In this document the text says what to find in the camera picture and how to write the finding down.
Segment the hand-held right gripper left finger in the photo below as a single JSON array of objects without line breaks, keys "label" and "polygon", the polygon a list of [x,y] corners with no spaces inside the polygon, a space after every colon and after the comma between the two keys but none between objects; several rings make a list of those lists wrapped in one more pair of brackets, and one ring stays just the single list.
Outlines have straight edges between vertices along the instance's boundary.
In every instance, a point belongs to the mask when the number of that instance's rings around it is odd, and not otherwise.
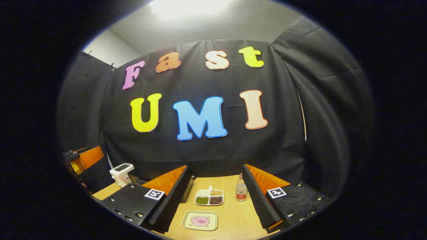
[{"label": "hand-held right gripper left finger", "polygon": [[189,167],[184,165],[145,184],[130,182],[100,203],[125,221],[165,233],[191,177]]}]

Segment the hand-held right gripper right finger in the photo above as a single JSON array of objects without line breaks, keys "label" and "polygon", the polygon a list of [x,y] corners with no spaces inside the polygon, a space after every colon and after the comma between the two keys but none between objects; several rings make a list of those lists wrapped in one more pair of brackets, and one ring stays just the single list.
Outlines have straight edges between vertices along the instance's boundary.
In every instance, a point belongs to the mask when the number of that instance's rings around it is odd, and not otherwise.
[{"label": "hand-held right gripper right finger", "polygon": [[248,164],[244,164],[242,178],[268,233],[299,225],[332,201],[303,181],[291,184]]}]

